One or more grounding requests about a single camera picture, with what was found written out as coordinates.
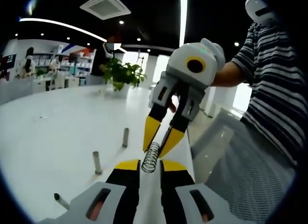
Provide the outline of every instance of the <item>led strip light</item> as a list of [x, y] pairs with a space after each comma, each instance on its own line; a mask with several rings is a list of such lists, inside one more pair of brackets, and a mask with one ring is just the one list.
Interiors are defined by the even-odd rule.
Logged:
[[[19, 22], [30, 22], [30, 21], [32, 21], [32, 22], [52, 23], [52, 24], [56, 24], [56, 25], [60, 25], [60, 26], [65, 26], [67, 28], [71, 28], [71, 29], [77, 30], [79, 32], [82, 32], [82, 33], [84, 33], [86, 35], [90, 35], [90, 36], [92, 36], [92, 37], [94, 37], [94, 38], [96, 38], [96, 39], [98, 39], [100, 41], [103, 41], [103, 42], [107, 41], [106, 39], [104, 39], [104, 38], [102, 38], [102, 37], [100, 37], [98, 35], [95, 35], [95, 34], [93, 34], [91, 32], [86, 31], [86, 30], [83, 30], [83, 29], [80, 29], [78, 27], [75, 27], [75, 26], [72, 26], [72, 25], [68, 25], [68, 24], [65, 24], [65, 23], [60, 23], [60, 22], [56, 22], [56, 21], [53, 21], [53, 20], [41, 19], [41, 18], [21, 18], [21, 19], [19, 19]], [[119, 48], [119, 50], [121, 50], [124, 53], [127, 52], [123, 48]]]
[[180, 0], [181, 14], [180, 14], [180, 43], [181, 47], [184, 44], [185, 32], [186, 32], [186, 19], [187, 19], [187, 4], [188, 0]]

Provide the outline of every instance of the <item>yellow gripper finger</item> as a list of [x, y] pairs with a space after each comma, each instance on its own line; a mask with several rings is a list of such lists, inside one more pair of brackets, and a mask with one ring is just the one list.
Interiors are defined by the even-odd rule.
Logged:
[[159, 158], [162, 158], [166, 155], [174, 146], [176, 146], [184, 137], [184, 132], [171, 128], [166, 134], [166, 139], [161, 145], [162, 151], [159, 154]]
[[145, 120], [144, 138], [143, 138], [143, 151], [144, 152], [148, 149], [159, 127], [160, 127], [160, 121], [154, 119], [153, 117], [147, 116]]

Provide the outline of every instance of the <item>green plant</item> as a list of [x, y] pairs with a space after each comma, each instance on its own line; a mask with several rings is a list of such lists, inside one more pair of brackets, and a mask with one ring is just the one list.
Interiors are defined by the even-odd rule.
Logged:
[[41, 75], [44, 75], [46, 72], [45, 71], [43, 71], [42, 69], [38, 69], [37, 70], [37, 76], [41, 76]]
[[146, 75], [142, 73], [141, 66], [138, 64], [131, 65], [130, 63], [122, 64], [116, 58], [105, 64], [103, 71], [105, 82], [108, 83], [112, 80], [115, 91], [121, 90], [125, 83], [136, 87], [146, 79]]

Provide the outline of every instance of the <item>black ceiling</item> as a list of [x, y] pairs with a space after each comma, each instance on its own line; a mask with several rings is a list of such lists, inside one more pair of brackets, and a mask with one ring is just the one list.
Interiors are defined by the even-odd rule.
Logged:
[[[29, 0], [20, 0], [23, 8], [18, 16], [29, 17], [25, 6]], [[180, 38], [180, 0], [121, 0], [131, 14], [100, 20], [79, 7], [88, 0], [38, 0], [31, 17], [50, 19], [94, 33], [107, 39], [120, 31], [122, 44], [143, 44], [178, 48]], [[242, 43], [251, 20], [244, 9], [245, 0], [188, 0], [186, 42], [198, 42], [208, 38], [220, 44], [230, 59]], [[20, 22], [12, 37], [18, 33], [19, 39], [51, 39], [67, 41], [79, 45], [91, 43], [99, 46], [101, 42], [91, 36], [66, 27], [41, 22]]]

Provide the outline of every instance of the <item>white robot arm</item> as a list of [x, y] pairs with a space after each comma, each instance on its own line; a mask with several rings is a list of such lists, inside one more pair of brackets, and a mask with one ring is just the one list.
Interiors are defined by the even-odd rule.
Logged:
[[143, 150], [147, 151], [166, 115], [171, 96], [177, 93], [180, 103], [161, 144], [159, 157], [168, 153], [184, 136], [190, 121], [199, 112], [205, 89], [225, 64], [222, 47], [207, 39], [184, 44], [170, 56], [166, 71], [151, 94], [152, 110], [146, 119]]

